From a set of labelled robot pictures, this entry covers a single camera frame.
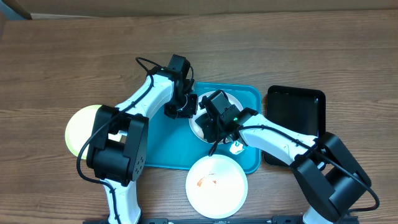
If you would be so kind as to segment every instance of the wooden table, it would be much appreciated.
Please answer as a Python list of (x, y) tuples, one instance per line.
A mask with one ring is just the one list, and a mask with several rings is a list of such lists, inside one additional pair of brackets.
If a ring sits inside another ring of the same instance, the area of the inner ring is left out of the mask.
[[(179, 54), (200, 82), (252, 85), (263, 96), (271, 85), (324, 91), (327, 130), (343, 140), (381, 199), (377, 211), (359, 214), (361, 223), (394, 223), (397, 28), (398, 11), (9, 21), (0, 44), (0, 222), (106, 218), (104, 189), (79, 178), (65, 126), (84, 106), (113, 106), (133, 94), (145, 79), (135, 57), (166, 65)], [(185, 195), (186, 175), (146, 168), (137, 186), (144, 216), (203, 218)], [(287, 169), (262, 164), (248, 182), (234, 218), (308, 208)], [(373, 203), (365, 194), (355, 207)]]

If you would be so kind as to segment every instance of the yellow plate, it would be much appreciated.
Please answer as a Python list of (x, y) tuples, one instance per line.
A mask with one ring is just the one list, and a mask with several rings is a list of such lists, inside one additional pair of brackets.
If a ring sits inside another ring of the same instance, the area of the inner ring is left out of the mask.
[[(79, 155), (81, 147), (83, 147), (84, 143), (91, 136), (95, 114), (100, 107), (101, 105), (86, 106), (70, 118), (65, 130), (65, 142), (73, 155)], [(121, 134), (109, 134), (108, 138), (113, 141), (120, 141), (122, 136)], [(88, 146), (81, 157), (82, 159), (86, 159), (87, 149)]]

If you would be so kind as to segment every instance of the blue rectangular tray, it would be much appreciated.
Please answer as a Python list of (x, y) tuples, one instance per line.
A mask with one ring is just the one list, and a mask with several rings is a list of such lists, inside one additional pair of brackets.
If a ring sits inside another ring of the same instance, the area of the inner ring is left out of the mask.
[[(247, 85), (198, 82), (194, 93), (198, 96), (215, 90), (224, 90), (242, 104), (261, 113), (261, 94)], [(238, 155), (230, 153), (232, 143), (220, 144), (215, 154), (235, 160), (246, 174), (260, 166), (260, 149), (244, 147)], [(149, 121), (149, 135), (145, 166), (189, 170), (197, 160), (208, 155), (211, 144), (202, 141), (191, 131), (188, 119), (170, 119), (161, 108)]]

